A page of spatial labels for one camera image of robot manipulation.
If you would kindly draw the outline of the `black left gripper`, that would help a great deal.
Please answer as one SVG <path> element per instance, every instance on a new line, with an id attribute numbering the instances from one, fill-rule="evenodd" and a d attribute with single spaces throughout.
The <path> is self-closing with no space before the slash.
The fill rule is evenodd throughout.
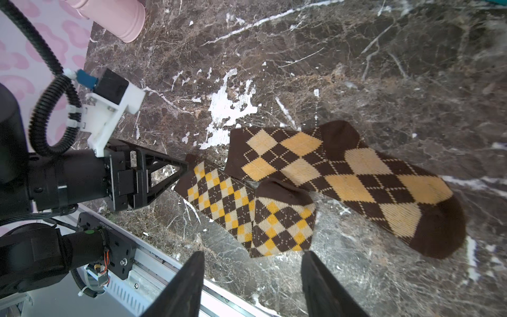
<path id="1" fill-rule="evenodd" d="M 108 198 L 110 208 L 150 205 L 188 170 L 188 163 L 140 145 L 111 139 L 104 157 L 72 150 L 57 157 L 29 154 L 29 197 L 38 211 L 63 210 Z"/>

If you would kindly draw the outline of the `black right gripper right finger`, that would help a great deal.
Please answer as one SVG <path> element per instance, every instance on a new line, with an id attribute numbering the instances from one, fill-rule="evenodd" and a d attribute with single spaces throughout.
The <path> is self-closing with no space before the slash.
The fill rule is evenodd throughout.
<path id="1" fill-rule="evenodd" d="M 302 256 L 301 277 L 309 316 L 368 316 L 312 251 Z"/>

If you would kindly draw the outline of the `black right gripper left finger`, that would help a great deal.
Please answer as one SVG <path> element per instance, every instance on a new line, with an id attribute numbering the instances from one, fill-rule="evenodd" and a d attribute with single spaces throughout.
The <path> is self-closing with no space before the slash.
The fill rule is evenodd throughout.
<path id="1" fill-rule="evenodd" d="M 204 275 L 204 252 L 194 252 L 141 316 L 199 316 Z"/>

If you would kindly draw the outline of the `brown yellow argyle sock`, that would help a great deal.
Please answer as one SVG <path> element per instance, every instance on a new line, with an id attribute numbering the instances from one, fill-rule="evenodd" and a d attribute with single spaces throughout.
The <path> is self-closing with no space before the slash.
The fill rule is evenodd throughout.
<path id="1" fill-rule="evenodd" d="M 308 192 L 268 178 L 256 189 L 192 154 L 175 191 L 223 227 L 251 258 L 309 250 L 316 206 Z"/>
<path id="2" fill-rule="evenodd" d="M 449 257 L 466 239 L 463 209 L 442 178 L 370 148 L 346 121 L 234 129 L 225 171 L 329 196 L 430 258 Z"/>

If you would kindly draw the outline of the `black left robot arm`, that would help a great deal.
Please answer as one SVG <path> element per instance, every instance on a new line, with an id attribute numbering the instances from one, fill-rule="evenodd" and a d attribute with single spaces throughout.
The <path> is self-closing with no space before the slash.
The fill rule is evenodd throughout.
<path id="1" fill-rule="evenodd" d="M 64 235 L 48 219 L 75 212 L 80 203 L 106 198 L 114 211 L 154 202 L 186 171 L 186 162 L 112 139 L 103 158 L 91 150 L 56 157 L 29 153 L 13 93 L 1 88 L 1 296 L 59 283 L 84 265 L 126 279 L 133 266 L 132 239 L 103 221 L 80 216 Z"/>

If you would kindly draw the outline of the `pink metal pencil cup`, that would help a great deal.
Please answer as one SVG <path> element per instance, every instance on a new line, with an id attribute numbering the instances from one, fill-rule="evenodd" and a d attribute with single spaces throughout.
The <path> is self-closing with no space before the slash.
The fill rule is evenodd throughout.
<path id="1" fill-rule="evenodd" d="M 137 0 L 69 0 L 66 3 L 125 43 L 133 42 L 144 27 L 145 7 Z"/>

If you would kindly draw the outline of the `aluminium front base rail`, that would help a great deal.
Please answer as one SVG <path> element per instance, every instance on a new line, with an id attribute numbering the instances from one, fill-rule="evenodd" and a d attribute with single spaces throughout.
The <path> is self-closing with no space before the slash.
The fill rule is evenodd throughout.
<path id="1" fill-rule="evenodd" d="M 115 229 L 136 245 L 135 256 L 129 263 L 133 265 L 126 279 L 109 273 L 110 284 L 107 294 L 136 316 L 141 315 L 158 297 L 161 291 L 176 276 L 183 266 L 178 260 L 166 255 L 149 243 L 132 235 L 127 230 L 112 223 L 105 217 L 85 206 L 77 212 L 56 219 L 72 226 L 79 224 L 79 218 L 91 217 L 92 222 Z M 231 292 L 205 279 L 201 296 L 200 316 L 278 316 L 260 303 L 254 305 Z"/>

